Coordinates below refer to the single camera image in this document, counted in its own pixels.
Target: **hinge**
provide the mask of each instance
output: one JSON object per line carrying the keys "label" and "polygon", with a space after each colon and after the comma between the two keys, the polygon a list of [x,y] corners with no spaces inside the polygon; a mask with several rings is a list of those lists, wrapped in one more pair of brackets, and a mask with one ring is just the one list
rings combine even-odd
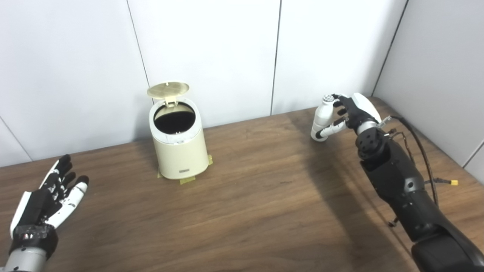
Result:
{"label": "hinge", "polygon": [[165,97],[165,105],[166,107],[178,106],[177,97],[176,96]]}

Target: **black fingertip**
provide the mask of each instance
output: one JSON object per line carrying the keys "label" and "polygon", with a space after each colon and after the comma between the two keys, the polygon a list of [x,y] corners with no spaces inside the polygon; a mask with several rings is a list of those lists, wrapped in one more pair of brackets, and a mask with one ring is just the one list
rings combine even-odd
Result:
{"label": "black fingertip", "polygon": [[77,178],[76,184],[84,182],[85,184],[89,185],[89,178],[88,176],[80,176]]}
{"label": "black fingertip", "polygon": [[346,114],[346,109],[345,108],[342,108],[337,113],[338,113],[339,116],[342,116],[343,114]]}
{"label": "black fingertip", "polygon": [[59,169],[59,175],[62,177],[65,174],[67,174],[67,172],[69,172],[69,170],[71,169],[72,169],[72,163],[69,162],[66,166]]}
{"label": "black fingertip", "polygon": [[64,177],[64,180],[62,181],[62,185],[64,187],[67,187],[69,182],[73,181],[76,178],[76,173],[75,172],[70,172]]}
{"label": "black fingertip", "polygon": [[59,162],[57,163],[56,169],[63,168],[64,165],[68,164],[71,161],[71,156],[69,154],[65,154],[59,159]]}

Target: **table surface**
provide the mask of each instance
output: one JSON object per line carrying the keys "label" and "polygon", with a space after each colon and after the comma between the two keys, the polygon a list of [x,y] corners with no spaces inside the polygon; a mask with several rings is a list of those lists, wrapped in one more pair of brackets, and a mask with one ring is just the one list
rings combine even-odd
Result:
{"label": "table surface", "polygon": [[[384,117],[394,113],[371,98]],[[359,166],[353,131],[309,137],[314,109],[205,129],[214,164],[180,185],[157,178],[150,140],[72,155],[91,179],[79,208],[58,229],[45,271],[417,271],[411,242]],[[403,126],[391,122],[386,129]],[[424,162],[408,135],[418,169]],[[483,187],[422,138],[441,209],[484,248]],[[0,168],[0,262],[24,190],[56,159]]]}

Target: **robot finger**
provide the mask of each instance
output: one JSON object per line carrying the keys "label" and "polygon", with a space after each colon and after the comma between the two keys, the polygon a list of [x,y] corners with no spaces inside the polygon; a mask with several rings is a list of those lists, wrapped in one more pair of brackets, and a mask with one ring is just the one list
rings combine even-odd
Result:
{"label": "robot finger", "polygon": [[59,168],[59,176],[63,177],[67,172],[72,169],[72,163],[69,162],[68,164],[64,165],[62,168]]}
{"label": "robot finger", "polygon": [[57,174],[57,178],[59,178],[59,169],[65,168],[70,162],[71,156],[69,156],[68,154],[62,156],[59,160],[57,160],[45,175],[42,183],[40,183],[39,189],[43,187],[44,183],[47,182],[47,180],[52,182],[52,174]]}
{"label": "robot finger", "polygon": [[66,198],[61,200],[62,208],[49,217],[45,223],[52,225],[54,228],[58,228],[77,208],[79,202],[81,202],[84,197],[88,184],[89,178],[86,176],[80,176],[77,179],[76,184],[69,188],[69,193]]}
{"label": "robot finger", "polygon": [[64,179],[62,180],[62,182],[60,183],[61,186],[63,186],[64,188],[67,188],[67,185],[73,181],[74,179],[76,178],[76,173],[75,172],[70,172],[69,174],[67,174]]}

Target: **cable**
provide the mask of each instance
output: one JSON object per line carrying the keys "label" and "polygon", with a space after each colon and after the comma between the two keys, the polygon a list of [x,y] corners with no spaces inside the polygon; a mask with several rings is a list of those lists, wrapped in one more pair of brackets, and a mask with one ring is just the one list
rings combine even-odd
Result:
{"label": "cable", "polygon": [[393,139],[395,138],[396,136],[398,135],[401,135],[403,137],[403,141],[405,142],[405,148],[407,149],[407,152],[408,152],[408,156],[410,157],[410,160],[413,162],[413,164],[415,165],[415,160],[413,159],[413,155],[412,155],[412,151],[410,151],[410,147],[408,147],[408,142],[407,142],[407,137],[405,137],[405,133],[403,132],[397,132],[395,134],[393,134],[390,139]]}
{"label": "cable", "polygon": [[422,146],[422,143],[420,142],[420,139],[418,138],[417,134],[415,131],[413,131],[412,126],[410,123],[403,117],[399,116],[391,116],[391,118],[395,118],[399,120],[407,129],[412,133],[413,138],[417,142],[417,145],[419,146],[420,151],[422,152],[422,157],[424,158],[423,160],[425,161],[425,166],[427,167],[427,172],[430,180],[430,186],[432,187],[432,196],[434,197],[434,203],[438,207],[439,206],[439,199],[437,197],[437,189],[435,188],[435,181],[434,181],[434,175],[432,174],[432,169],[430,168],[430,163],[427,158],[427,153],[425,153],[425,150],[423,149],[424,147]]}

